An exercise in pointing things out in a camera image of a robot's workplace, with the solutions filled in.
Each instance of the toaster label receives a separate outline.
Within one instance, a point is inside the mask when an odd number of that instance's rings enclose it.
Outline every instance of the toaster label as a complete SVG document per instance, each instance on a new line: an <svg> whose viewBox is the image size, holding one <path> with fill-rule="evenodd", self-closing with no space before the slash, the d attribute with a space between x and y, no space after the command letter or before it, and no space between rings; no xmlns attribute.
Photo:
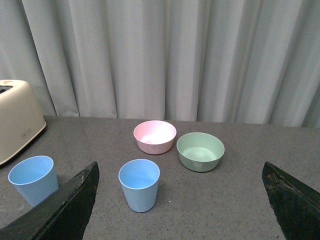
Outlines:
<svg viewBox="0 0 320 240"><path fill-rule="evenodd" d="M31 133L31 128L29 128L27 131L25 131L22 135L21 135L21 138L22 139L25 139L30 133Z"/></svg>

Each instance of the cup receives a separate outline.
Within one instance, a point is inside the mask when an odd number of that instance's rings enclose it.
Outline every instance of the cup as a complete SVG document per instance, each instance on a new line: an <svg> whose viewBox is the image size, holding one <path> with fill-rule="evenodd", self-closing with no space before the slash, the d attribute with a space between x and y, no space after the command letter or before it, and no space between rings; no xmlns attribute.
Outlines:
<svg viewBox="0 0 320 240"><path fill-rule="evenodd" d="M58 189L54 161L48 156L23 160L11 169L8 180L32 207Z"/></svg>
<svg viewBox="0 0 320 240"><path fill-rule="evenodd" d="M138 213L153 208L160 177L157 164L147 159L135 159L123 165L119 181L129 207Z"/></svg>

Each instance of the green bowl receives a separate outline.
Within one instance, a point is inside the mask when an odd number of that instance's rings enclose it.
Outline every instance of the green bowl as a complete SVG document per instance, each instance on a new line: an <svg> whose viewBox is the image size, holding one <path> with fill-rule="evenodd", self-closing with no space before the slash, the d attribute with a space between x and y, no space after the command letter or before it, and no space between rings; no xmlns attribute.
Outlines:
<svg viewBox="0 0 320 240"><path fill-rule="evenodd" d="M204 132L191 132L181 136L176 148L181 163L195 172L214 169L225 153L224 144L215 136Z"/></svg>

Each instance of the pink bowl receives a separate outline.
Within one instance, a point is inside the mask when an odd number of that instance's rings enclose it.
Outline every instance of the pink bowl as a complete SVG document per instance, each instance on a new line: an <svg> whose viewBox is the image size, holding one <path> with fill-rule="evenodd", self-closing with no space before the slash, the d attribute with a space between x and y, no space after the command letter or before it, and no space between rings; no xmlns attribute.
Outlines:
<svg viewBox="0 0 320 240"><path fill-rule="evenodd" d="M160 120L145 121L133 130L139 148L152 155L169 151L176 134L177 130L172 124Z"/></svg>

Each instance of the countertop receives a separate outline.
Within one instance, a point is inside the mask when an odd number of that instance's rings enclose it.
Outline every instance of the countertop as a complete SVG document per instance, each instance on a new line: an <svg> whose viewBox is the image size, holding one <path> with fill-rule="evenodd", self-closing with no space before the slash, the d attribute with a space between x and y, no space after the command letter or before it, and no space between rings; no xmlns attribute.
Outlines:
<svg viewBox="0 0 320 240"><path fill-rule="evenodd" d="M0 166L0 228L32 207L8 181L22 160L53 159L62 186L97 161L100 180L84 240L284 240L269 204L261 173L271 162L320 192L320 129L261 124L168 121L177 129L172 148L161 155L142 152L133 136L140 119L45 117L45 130ZM225 146L209 172L184 167L176 148L186 133L204 132ZM123 164L149 159L160 168L154 207L145 213L127 205L118 179Z"/></svg>

